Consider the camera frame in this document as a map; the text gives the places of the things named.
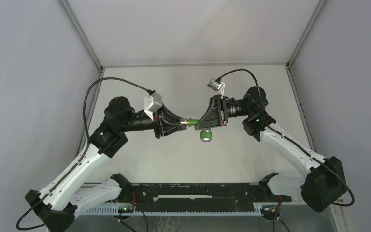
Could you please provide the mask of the silver metal elbow fitting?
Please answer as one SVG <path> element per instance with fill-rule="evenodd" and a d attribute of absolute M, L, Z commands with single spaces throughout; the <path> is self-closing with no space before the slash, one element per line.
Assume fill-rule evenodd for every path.
<path fill-rule="evenodd" d="M 179 123 L 182 124 L 182 125 L 189 126 L 189 119 L 182 118 L 182 119 L 179 120 Z"/>

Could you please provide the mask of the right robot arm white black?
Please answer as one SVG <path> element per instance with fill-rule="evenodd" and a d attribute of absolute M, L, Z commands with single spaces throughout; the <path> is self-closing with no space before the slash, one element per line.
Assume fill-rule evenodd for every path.
<path fill-rule="evenodd" d="M 245 116 L 242 121 L 245 132 L 279 153 L 302 176 L 271 176 L 259 189 L 262 199 L 273 201 L 278 195 L 300 196 L 316 212 L 336 204 L 348 192 L 342 162 L 335 156 L 326 158 L 291 138 L 265 111 L 267 105 L 265 91 L 256 86 L 238 100 L 214 95 L 195 129 L 201 132 L 202 140 L 208 141 L 210 129 L 227 125 L 230 118 Z"/>

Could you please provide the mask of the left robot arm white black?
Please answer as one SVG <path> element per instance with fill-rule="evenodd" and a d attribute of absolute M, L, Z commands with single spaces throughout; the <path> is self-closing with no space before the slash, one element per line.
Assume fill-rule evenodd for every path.
<path fill-rule="evenodd" d="M 91 173 L 108 162 L 128 141 L 129 131 L 153 130 L 157 138 L 185 130 L 189 121 L 169 111 L 157 93 L 145 98 L 145 109 L 135 112 L 126 97 L 115 97 L 104 110 L 100 126 L 89 137 L 84 150 L 50 184 L 30 190 L 26 201 L 51 232 L 63 232 L 87 210 L 106 201 L 127 201 L 129 182 L 120 174 L 84 191 L 81 185 Z"/>

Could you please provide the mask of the green water faucet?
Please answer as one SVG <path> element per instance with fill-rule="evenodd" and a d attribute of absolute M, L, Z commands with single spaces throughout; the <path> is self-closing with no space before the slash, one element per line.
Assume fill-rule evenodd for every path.
<path fill-rule="evenodd" d="M 210 128 L 200 128 L 198 123 L 200 121 L 197 119 L 188 119 L 188 126 L 194 126 L 196 130 L 200 130 L 200 140 L 203 142 L 210 142 L 213 138 L 212 131 Z"/>

